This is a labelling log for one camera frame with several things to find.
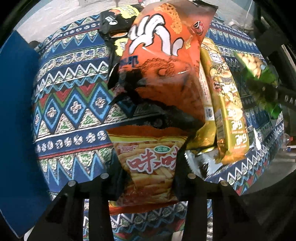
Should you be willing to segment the green pea snack bag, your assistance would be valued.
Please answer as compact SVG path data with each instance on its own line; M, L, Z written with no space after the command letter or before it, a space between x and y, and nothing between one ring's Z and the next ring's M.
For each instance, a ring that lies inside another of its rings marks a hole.
M278 85L276 77L270 70L269 66L267 66L258 57L252 54L239 52L234 52L234 56L242 66L241 74L243 79L245 80L245 84L246 81L250 78L265 83L276 83ZM282 111L278 102L260 101L256 102L256 104L267 111L270 118L273 120L276 120Z

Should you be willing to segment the yellow popcorn snack bag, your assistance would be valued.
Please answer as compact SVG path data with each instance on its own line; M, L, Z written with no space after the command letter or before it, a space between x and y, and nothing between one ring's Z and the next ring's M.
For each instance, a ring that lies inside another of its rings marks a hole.
M218 47L205 38L200 49L199 82L202 88L205 124L188 149L217 145L217 163L227 165L244 159L249 150L247 124L232 73Z

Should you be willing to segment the silver foil snack bag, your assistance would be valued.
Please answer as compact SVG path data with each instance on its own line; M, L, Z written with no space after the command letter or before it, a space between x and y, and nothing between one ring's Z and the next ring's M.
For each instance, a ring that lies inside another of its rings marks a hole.
M217 147L209 147L200 152L197 150L186 150L185 158L191 172L203 180L223 167Z

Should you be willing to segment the orange fries snack bag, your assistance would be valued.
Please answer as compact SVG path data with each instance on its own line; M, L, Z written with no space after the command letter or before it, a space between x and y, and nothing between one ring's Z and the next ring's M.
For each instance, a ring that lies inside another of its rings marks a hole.
M110 128L107 133L129 177L118 200L109 203L110 214L146 212L177 203L171 187L177 153L188 132L128 125Z

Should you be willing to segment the large orange chips bag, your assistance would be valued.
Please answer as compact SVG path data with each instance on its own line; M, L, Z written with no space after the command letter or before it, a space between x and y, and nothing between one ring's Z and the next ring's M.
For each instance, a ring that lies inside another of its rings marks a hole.
M204 1L148 4L128 32L111 81L113 102L151 104L182 128L202 127L200 48L216 11Z

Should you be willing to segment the black yellow snack bag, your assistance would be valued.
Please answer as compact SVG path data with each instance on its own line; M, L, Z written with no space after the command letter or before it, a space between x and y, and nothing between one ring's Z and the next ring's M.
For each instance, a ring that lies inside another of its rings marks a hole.
M128 32L142 10L140 4L128 4L100 13L99 34L109 49L111 68L120 61L128 41Z

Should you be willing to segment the blue cardboard box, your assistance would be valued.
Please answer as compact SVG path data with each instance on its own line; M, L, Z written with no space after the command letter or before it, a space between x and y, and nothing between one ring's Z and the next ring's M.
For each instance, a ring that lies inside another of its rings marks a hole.
M38 59L16 31L1 47L1 216L17 237L51 202L33 144L31 98Z

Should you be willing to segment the blue patterned tablecloth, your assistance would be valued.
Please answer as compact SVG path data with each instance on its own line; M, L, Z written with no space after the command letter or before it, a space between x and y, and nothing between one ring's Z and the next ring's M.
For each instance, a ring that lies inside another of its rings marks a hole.
M111 106L114 93L107 88L110 52L99 34L100 14L58 29L36 47L39 71L34 80L33 143L53 199L68 181L91 181L106 171L113 145L107 128L154 121L156 112L145 105ZM239 71L233 51L254 54L258 47L244 32L213 20L206 37L213 40L231 69ZM247 159L210 175L209 181L229 181L244 193L265 172L279 150L284 132L282 113L277 122L255 106L243 80L234 77L241 96L250 141L255 135L261 149ZM184 229L187 202L148 212L110 217L115 240L171 240Z

